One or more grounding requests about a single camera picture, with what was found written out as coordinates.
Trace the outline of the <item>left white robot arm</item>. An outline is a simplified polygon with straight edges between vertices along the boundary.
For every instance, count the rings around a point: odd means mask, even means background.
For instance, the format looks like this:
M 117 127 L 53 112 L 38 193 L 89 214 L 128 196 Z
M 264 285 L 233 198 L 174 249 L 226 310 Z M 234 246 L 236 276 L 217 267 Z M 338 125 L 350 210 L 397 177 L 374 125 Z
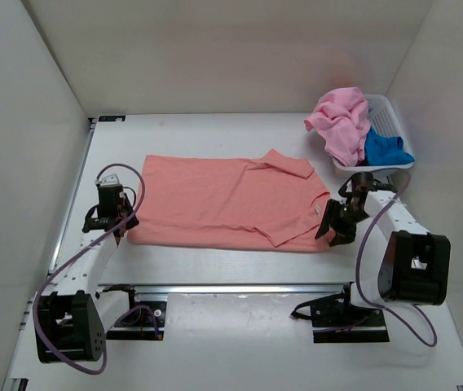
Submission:
M 109 259 L 139 221 L 117 176 L 96 183 L 98 202 L 86 213 L 80 248 L 44 283 L 33 303 L 37 355 L 90 373 L 84 362 L 105 361 L 106 331 L 136 322 L 141 304 L 127 286 L 99 289 Z

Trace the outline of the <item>salmon pink t shirt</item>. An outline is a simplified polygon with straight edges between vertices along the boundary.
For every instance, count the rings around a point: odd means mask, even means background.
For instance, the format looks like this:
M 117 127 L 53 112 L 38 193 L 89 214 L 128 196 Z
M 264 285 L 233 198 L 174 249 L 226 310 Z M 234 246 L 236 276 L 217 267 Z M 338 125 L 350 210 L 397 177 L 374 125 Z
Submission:
M 330 198 L 314 167 L 271 149 L 258 159 L 146 157 L 134 245 L 323 253 Z

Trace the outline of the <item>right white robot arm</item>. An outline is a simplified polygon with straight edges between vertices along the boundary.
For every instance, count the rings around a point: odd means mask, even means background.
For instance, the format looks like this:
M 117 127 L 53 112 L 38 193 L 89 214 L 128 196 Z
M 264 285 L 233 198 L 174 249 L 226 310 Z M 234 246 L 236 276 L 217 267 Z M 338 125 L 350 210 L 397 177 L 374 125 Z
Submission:
M 363 254 L 357 253 L 350 297 L 336 306 L 339 322 L 354 326 L 364 318 L 365 308 L 384 310 L 392 303 L 442 305 L 448 290 L 449 239 L 429 232 L 400 201 L 399 191 L 372 172 L 351 175 L 338 194 L 340 200 L 326 204 L 317 239 L 331 235 L 329 247 L 351 244 L 366 219 L 386 239 L 377 273 L 369 279 L 361 277 Z

